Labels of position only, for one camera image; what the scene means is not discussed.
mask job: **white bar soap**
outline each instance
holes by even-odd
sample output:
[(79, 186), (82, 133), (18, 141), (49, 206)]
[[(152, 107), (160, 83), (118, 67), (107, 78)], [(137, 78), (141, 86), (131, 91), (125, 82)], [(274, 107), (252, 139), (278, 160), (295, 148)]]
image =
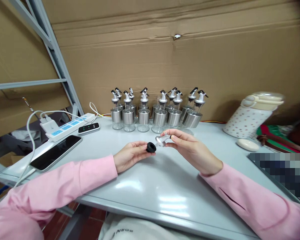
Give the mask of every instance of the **white bar soap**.
[(246, 149), (251, 152), (256, 152), (259, 150), (259, 146), (256, 143), (251, 142), (247, 139), (239, 139), (237, 141), (237, 144), (239, 147), (242, 147), (243, 149)]

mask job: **smartphone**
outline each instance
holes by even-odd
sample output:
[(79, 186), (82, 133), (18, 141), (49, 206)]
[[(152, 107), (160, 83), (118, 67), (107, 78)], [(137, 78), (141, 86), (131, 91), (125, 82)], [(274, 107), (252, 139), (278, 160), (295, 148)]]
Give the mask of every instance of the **smartphone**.
[(81, 141), (81, 137), (71, 135), (33, 160), (30, 166), (38, 171), (46, 171), (67, 155)]
[(92, 123), (86, 126), (82, 126), (78, 128), (78, 135), (82, 136), (88, 133), (96, 132), (100, 130), (99, 123)]

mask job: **white thermos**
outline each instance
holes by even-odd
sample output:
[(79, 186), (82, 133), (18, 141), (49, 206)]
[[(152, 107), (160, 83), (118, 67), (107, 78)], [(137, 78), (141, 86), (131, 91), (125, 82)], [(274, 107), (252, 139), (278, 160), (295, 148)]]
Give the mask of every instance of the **white thermos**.
[(223, 131), (236, 138), (247, 138), (283, 104), (280, 93), (255, 92), (242, 100)]

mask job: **pixelated area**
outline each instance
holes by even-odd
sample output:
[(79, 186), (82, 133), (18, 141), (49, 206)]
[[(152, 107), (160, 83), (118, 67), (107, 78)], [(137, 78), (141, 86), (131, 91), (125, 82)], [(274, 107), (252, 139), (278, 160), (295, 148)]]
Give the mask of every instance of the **pixelated area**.
[(250, 153), (249, 158), (280, 189), (300, 200), (300, 153)]

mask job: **table surface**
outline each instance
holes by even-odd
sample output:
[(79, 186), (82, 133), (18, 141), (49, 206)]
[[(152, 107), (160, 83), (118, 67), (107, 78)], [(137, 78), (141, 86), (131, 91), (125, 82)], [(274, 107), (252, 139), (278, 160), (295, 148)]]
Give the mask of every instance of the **table surface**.
[[(97, 122), (100, 131), (82, 136), (83, 141), (51, 169), (70, 161), (115, 154), (128, 142), (155, 142), (157, 136), (151, 130), (146, 133), (113, 130), (110, 118), (98, 118)], [(223, 162), (288, 198), (247, 158), (250, 152), (237, 146), (237, 139), (225, 134), (222, 127), (222, 124), (200, 123), (194, 129), (195, 137)], [(55, 144), (43, 144), (36, 150), (35, 156)], [(258, 152), (271, 153), (264, 147)], [(0, 174), (0, 178), (16, 181), (28, 159), (29, 155), (7, 168)], [(28, 179), (38, 175), (35, 172)], [(198, 171), (173, 148), (158, 147), (156, 156), (142, 160), (116, 179), (79, 197), (77, 201), (213, 239), (258, 239), (244, 221), (198, 176)]]

